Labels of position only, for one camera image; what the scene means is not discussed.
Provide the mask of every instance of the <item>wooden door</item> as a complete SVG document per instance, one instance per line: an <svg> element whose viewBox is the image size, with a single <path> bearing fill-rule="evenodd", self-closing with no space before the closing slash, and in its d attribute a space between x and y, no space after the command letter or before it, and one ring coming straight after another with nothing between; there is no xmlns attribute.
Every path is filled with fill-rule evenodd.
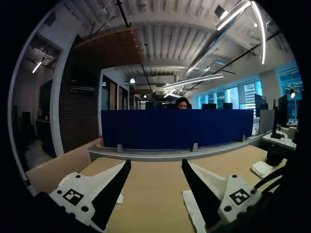
<svg viewBox="0 0 311 233"><path fill-rule="evenodd" d="M119 110L123 110L123 88L119 86Z"/></svg>
<svg viewBox="0 0 311 233"><path fill-rule="evenodd" d="M117 84L110 82L109 110L117 108Z"/></svg>

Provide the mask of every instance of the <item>wooden desk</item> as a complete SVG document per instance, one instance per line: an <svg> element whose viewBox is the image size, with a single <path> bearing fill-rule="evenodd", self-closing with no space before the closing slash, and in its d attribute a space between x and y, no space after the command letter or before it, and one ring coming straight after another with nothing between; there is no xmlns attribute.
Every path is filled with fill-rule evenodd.
<svg viewBox="0 0 311 233"><path fill-rule="evenodd" d="M246 146L191 162L223 177L237 173L255 185L260 178L250 168L254 163L264 161L266 155L264 150ZM93 176L121 162L98 158L81 174ZM183 190L190 189L182 171L182 162L131 164L132 169L122 191L124 203L115 206L108 222L108 233L195 232L182 196Z"/></svg>

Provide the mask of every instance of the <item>dark hair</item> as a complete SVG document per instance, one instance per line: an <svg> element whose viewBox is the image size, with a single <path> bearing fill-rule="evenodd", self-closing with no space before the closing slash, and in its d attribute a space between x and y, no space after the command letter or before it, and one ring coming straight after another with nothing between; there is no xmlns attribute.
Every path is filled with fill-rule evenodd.
<svg viewBox="0 0 311 233"><path fill-rule="evenodd" d="M187 100L187 98L181 97L181 98L177 99L176 102L175 102L176 108L178 108L178 105L179 105L180 102L186 102L186 104L187 104L187 109L189 109L190 103L189 103L189 101Z"/></svg>

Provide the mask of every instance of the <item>blue partition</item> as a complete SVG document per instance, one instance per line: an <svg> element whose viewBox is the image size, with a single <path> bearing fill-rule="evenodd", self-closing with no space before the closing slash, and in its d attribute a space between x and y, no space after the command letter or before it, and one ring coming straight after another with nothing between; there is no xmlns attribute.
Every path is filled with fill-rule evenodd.
<svg viewBox="0 0 311 233"><path fill-rule="evenodd" d="M178 150L231 143L252 135L253 110L101 111L106 147Z"/></svg>

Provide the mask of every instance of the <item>glass wall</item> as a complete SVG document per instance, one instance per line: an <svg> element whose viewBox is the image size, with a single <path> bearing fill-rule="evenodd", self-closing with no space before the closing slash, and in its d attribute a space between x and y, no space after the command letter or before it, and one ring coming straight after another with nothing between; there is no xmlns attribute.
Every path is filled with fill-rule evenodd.
<svg viewBox="0 0 311 233"><path fill-rule="evenodd" d="M217 104L217 108L220 109L222 108L223 103L232 103L233 109L253 109L255 117L256 110L254 94L262 96L260 80L198 96L198 107L201 109L202 104L215 103Z"/></svg>
<svg viewBox="0 0 311 233"><path fill-rule="evenodd" d="M297 109L302 100L302 79L298 68L279 72L282 95L287 94L288 111L290 119L297 119ZM290 97L291 89L295 92L295 97Z"/></svg>
<svg viewBox="0 0 311 233"><path fill-rule="evenodd" d="M216 93L217 98L217 108L222 108L223 103L225 102L225 91L221 90Z"/></svg>

